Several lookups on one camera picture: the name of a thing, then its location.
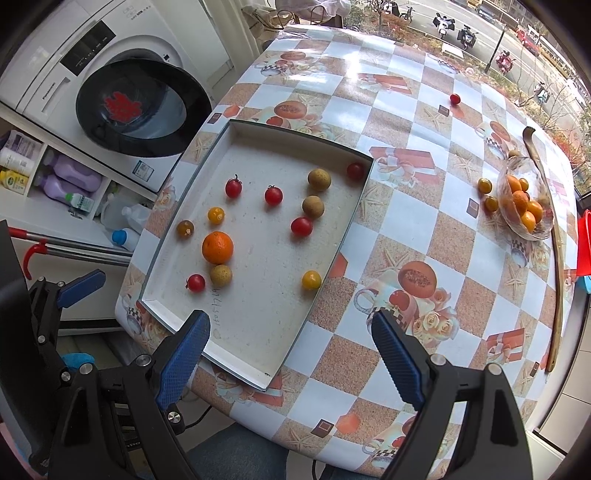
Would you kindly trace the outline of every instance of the red hook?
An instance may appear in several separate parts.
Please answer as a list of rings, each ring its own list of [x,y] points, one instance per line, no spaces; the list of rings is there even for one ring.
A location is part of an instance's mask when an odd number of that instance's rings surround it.
[[[31,259],[33,254],[45,255],[47,253],[46,243],[47,243],[46,239],[39,240],[38,244],[30,246],[29,250],[26,251],[24,258],[22,259],[22,271],[25,274],[25,277],[27,278],[27,280],[33,279],[33,277],[31,276],[31,273],[29,272],[29,260]]]

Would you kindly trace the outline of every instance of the label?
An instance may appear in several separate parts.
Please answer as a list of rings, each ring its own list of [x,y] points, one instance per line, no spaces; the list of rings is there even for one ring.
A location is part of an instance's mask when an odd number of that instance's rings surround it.
[[[152,176],[152,173],[154,173],[154,169],[141,160],[134,167],[134,175],[143,181],[148,181]]]

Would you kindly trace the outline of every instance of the table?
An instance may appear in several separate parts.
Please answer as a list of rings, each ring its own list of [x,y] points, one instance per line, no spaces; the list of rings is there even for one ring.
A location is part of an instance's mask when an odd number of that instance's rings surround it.
[[[452,107],[449,95],[462,97]],[[305,116],[274,107],[294,100]],[[499,92],[445,60],[402,44],[323,27],[290,27],[215,107],[161,191],[127,271],[116,315],[149,351],[168,334],[139,303],[160,236],[196,164],[230,118],[279,122],[371,155],[359,209],[319,300],[266,392],[202,359],[191,380],[201,398],[247,428],[312,458],[380,476],[415,415],[398,395],[366,326],[388,306],[410,261],[428,265],[437,289],[401,312],[408,333],[455,365],[497,362],[524,420],[546,380],[556,298],[551,239],[525,242],[475,184],[496,181],[509,148],[525,152],[532,125],[557,208],[573,294],[577,232],[573,179],[552,140]],[[433,475],[447,468],[463,405],[456,405]]]

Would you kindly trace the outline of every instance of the motorcycle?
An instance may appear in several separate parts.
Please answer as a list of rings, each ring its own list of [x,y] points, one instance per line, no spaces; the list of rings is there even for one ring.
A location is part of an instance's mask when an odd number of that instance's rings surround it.
[[[472,30],[470,30],[470,27],[468,27],[468,25],[464,25],[464,28],[462,28],[457,33],[457,39],[462,44],[463,50],[467,50],[468,47],[472,48],[475,45],[476,33],[478,32],[473,32]]]
[[[404,13],[399,14],[399,17],[406,20],[410,25],[413,22],[413,8],[408,7]]]
[[[539,105],[542,105],[543,103],[548,102],[548,98],[550,98],[548,90],[542,90],[535,96],[535,101],[538,102]]]
[[[433,25],[437,28],[437,32],[439,32],[439,37],[443,40],[447,35],[447,31],[451,30],[454,31],[456,29],[455,25],[456,21],[453,18],[447,18],[445,15],[441,16],[438,12],[436,13],[435,18],[433,18]]]
[[[496,65],[499,67],[499,70],[503,75],[507,75],[507,73],[513,68],[513,60],[507,55],[499,55],[496,58]]]

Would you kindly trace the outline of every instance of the white tray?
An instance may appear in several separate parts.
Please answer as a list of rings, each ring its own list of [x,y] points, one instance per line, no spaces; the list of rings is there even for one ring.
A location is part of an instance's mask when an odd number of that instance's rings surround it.
[[[197,168],[179,207],[161,238],[144,282],[140,301],[165,327],[179,330],[193,310],[206,312],[212,335],[204,355],[255,388],[267,388],[281,368],[317,296],[301,288],[301,276],[316,270],[324,278],[339,251],[366,180],[351,182],[347,166],[359,161],[369,174],[372,159],[346,147],[269,125],[231,120]],[[318,194],[324,215],[312,234],[294,240],[291,222],[303,215],[310,170],[330,172],[332,185]],[[225,194],[234,175],[243,182],[236,201]],[[269,185],[283,191],[283,202],[268,208]],[[211,225],[207,211],[226,212],[221,225]],[[188,241],[176,235],[181,220],[191,220]],[[232,282],[212,288],[209,264],[201,254],[203,238],[226,232],[234,242],[228,262]],[[193,294],[186,279],[201,274],[204,292]]]

